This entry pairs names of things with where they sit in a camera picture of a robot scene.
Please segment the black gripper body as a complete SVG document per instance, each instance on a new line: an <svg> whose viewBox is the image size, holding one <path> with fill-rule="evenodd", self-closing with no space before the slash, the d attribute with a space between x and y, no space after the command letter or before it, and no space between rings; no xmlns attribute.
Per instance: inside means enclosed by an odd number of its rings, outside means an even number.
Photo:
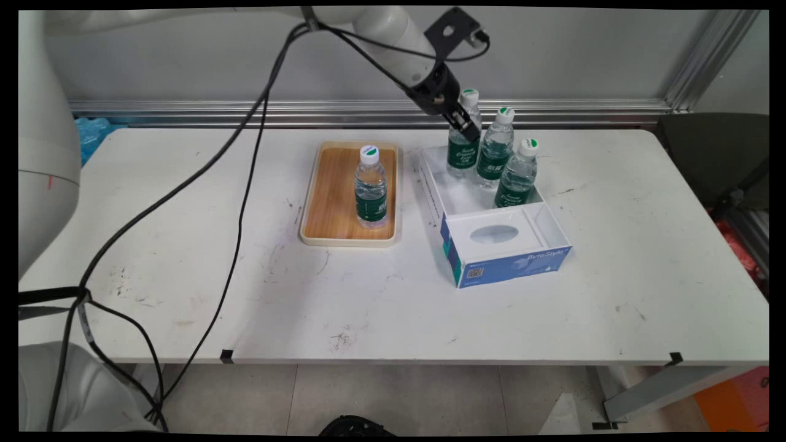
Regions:
<svg viewBox="0 0 786 442"><path fill-rule="evenodd" d="M444 62L410 64L405 75L405 95L427 115L455 118L459 110L460 86Z"/></svg>

